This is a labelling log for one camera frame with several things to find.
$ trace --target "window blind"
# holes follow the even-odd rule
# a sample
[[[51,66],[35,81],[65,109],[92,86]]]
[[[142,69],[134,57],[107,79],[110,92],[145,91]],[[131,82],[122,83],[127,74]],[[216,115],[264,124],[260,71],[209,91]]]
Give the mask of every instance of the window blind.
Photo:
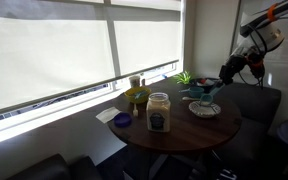
[[[179,10],[174,0],[0,1],[0,111],[179,59]]]

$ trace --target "round wooden table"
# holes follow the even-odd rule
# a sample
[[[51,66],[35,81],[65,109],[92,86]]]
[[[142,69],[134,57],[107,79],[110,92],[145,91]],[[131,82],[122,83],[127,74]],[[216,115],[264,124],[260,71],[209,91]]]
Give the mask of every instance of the round wooden table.
[[[182,100],[187,89],[176,84],[173,79],[165,79],[148,86],[152,92],[167,93],[171,101],[171,131],[152,132],[147,129],[146,103],[138,104],[138,117],[132,115],[133,104],[124,94],[113,101],[120,111],[129,113],[133,120],[128,127],[119,128],[113,121],[108,122],[111,131],[122,141],[143,150],[160,154],[203,153],[228,142],[238,132],[241,114],[238,107],[229,99],[214,97],[214,103],[221,107],[221,113],[208,119],[193,114],[188,106],[192,101]]]

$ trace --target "green succulent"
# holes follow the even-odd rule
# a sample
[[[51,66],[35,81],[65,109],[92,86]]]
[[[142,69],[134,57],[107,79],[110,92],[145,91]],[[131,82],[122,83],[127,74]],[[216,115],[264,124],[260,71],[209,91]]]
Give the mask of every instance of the green succulent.
[[[189,84],[192,78],[190,72],[188,71],[181,72],[179,74],[174,75],[173,77],[176,80],[176,83],[178,84],[179,83]]]

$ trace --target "blue lid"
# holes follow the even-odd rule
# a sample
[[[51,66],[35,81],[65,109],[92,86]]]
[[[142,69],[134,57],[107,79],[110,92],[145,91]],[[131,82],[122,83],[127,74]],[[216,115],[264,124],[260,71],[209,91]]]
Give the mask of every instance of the blue lid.
[[[114,118],[114,124],[117,127],[127,127],[131,124],[132,118],[128,113],[121,112],[117,114]]]

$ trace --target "bottle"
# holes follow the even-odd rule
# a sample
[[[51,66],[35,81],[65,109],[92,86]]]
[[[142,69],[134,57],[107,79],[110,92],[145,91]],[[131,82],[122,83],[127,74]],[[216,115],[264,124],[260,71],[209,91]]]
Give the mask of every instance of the bottle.
[[[170,131],[170,108],[166,93],[152,93],[148,97],[146,106],[147,128],[150,131],[169,132]]]

